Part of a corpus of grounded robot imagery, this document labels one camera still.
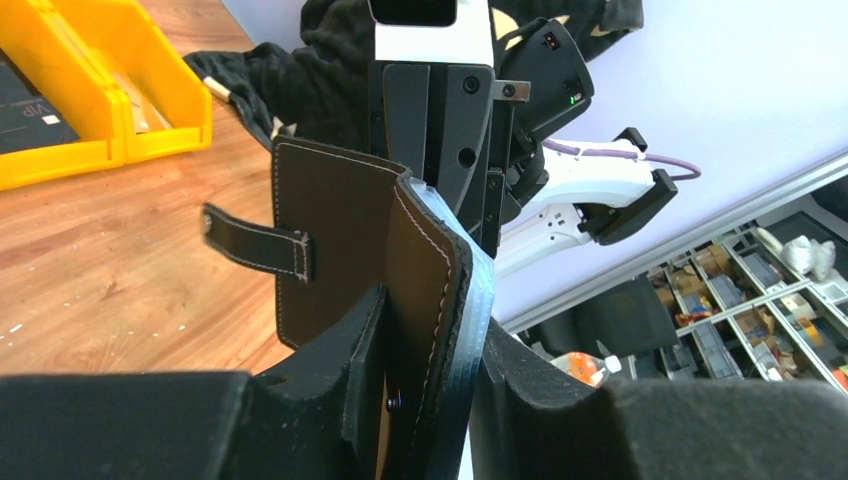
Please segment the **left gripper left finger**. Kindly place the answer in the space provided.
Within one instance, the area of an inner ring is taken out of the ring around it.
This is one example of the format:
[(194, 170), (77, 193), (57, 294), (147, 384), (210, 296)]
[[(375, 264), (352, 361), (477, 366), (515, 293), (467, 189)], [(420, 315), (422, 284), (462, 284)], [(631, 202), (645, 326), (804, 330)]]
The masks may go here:
[(258, 375), (5, 376), (5, 479), (372, 479), (384, 287)]

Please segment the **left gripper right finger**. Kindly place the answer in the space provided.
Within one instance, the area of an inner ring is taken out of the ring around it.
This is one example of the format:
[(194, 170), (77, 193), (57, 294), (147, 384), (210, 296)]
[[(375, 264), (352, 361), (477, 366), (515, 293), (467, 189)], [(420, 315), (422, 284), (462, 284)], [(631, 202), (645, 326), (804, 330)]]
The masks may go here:
[(491, 323), (470, 420), (478, 479), (843, 479), (847, 398), (817, 381), (593, 388)]

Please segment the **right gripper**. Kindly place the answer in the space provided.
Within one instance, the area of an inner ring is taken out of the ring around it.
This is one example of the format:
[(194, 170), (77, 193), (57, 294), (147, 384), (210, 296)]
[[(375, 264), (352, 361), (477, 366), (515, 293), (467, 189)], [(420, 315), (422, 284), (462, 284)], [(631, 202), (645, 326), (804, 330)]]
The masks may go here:
[(515, 107), (526, 81), (486, 65), (374, 61), (368, 69), (369, 151), (434, 188), (474, 241), (496, 256)]

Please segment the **black leather card holder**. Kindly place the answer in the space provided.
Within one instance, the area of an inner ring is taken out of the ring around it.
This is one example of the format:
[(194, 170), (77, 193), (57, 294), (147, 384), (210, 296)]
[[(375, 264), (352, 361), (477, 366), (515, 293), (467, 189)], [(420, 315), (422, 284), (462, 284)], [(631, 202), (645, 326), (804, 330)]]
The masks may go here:
[(234, 479), (454, 479), (493, 263), (397, 163), (299, 138), (271, 149), (274, 223), (202, 208), (206, 244), (271, 274), (288, 358), (255, 376)]

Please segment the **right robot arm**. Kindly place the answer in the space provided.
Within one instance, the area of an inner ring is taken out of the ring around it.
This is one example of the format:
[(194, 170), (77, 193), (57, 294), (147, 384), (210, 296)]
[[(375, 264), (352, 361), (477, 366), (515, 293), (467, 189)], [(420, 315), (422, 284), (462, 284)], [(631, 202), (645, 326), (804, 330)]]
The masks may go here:
[(465, 235), (489, 280), (561, 251), (618, 243), (677, 194), (638, 130), (563, 143), (594, 87), (562, 21), (537, 18), (472, 48), (494, 13), (380, 15), (370, 73), (374, 153), (404, 165), (417, 198)]

